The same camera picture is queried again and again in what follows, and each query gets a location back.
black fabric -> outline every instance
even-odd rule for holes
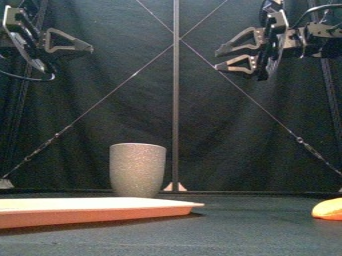
[[[234,74],[226,80],[200,57],[228,60],[214,51],[260,26],[261,2],[229,0],[212,13],[224,1],[181,1],[180,181],[189,190],[337,191],[339,175],[241,91],[340,168],[321,61],[284,59],[276,76],[257,82]],[[141,3],[164,24],[139,1],[50,1],[45,27],[91,43],[95,52],[62,60],[55,82],[31,84],[13,166],[123,86],[19,169],[18,187],[109,188],[110,146],[121,142],[168,147],[165,185],[172,182],[174,1]],[[305,1],[286,2],[292,24],[306,9]]]

wire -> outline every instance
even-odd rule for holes
[[[54,73],[51,73],[50,75],[50,78],[49,79],[43,79],[43,78],[31,78],[31,77],[25,77],[25,76],[19,76],[19,75],[15,75],[15,74],[11,74],[3,70],[0,70],[0,74],[11,77],[11,78],[15,78],[15,79],[19,79],[19,80],[25,80],[25,81],[30,81],[30,82],[51,82],[53,80],[55,80],[57,76]]]
[[[300,20],[296,22],[296,24],[293,25],[292,29],[297,28],[300,23],[302,22],[302,20],[306,18],[306,16],[312,13],[312,12],[318,12],[322,10],[328,10],[328,9],[339,9],[342,8],[342,4],[328,4],[328,5],[321,5],[317,7],[310,8],[305,14],[301,16]]]

vertical metal pole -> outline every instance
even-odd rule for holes
[[[178,192],[180,171],[180,0],[174,0],[174,112],[173,112],[173,191]]]

black floor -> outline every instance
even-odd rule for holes
[[[0,255],[342,255],[342,222],[310,215],[322,199],[216,194],[160,197],[206,206],[184,217],[2,230]]]

ceramic cup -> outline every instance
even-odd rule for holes
[[[113,145],[110,178],[117,196],[155,197],[164,183],[165,166],[165,147],[143,143]]]

